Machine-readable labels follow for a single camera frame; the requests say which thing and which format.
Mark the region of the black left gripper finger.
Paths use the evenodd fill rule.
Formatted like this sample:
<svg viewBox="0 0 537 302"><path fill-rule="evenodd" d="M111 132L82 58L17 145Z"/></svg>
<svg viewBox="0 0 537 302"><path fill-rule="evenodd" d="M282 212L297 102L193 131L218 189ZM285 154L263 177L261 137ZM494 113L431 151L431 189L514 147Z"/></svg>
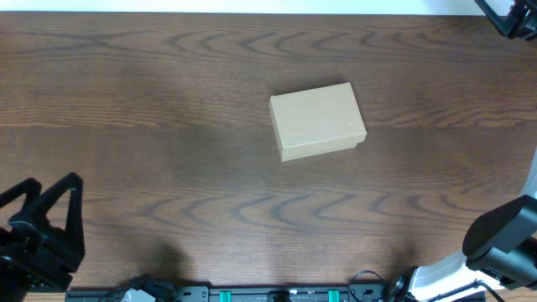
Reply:
<svg viewBox="0 0 537 302"><path fill-rule="evenodd" d="M29 203L26 208L12 216L8 223L14 227L21 225L35 230L42 238L52 241L53 246L62 253L85 255L85 241L82 222L83 179L76 173L69 173L52 185L40 196ZM58 199L70 193L65 227L52 227L47 214Z"/></svg>
<svg viewBox="0 0 537 302"><path fill-rule="evenodd" d="M31 201L36 200L40 196L41 189L42 185L36 179L28 178L3 192L0 195L0 206L4 207L21 195L25 195L23 208L26 208Z"/></svg>

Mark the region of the cardboard box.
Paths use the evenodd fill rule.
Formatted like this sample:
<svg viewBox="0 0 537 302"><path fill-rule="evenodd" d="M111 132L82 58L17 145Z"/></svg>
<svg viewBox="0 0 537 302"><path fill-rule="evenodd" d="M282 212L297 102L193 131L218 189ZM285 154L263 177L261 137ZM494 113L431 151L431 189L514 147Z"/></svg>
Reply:
<svg viewBox="0 0 537 302"><path fill-rule="evenodd" d="M271 96L268 107L283 162L355 148L367 136L349 82Z"/></svg>

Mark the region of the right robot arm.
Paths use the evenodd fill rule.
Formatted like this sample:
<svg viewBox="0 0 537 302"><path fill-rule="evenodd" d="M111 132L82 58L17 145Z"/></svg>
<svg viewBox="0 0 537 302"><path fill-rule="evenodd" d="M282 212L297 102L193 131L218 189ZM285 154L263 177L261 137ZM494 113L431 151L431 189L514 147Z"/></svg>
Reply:
<svg viewBox="0 0 537 302"><path fill-rule="evenodd" d="M386 301L484 301L502 289L536 290L536 163L520 197L479 216L460 251L401 275Z"/></svg>

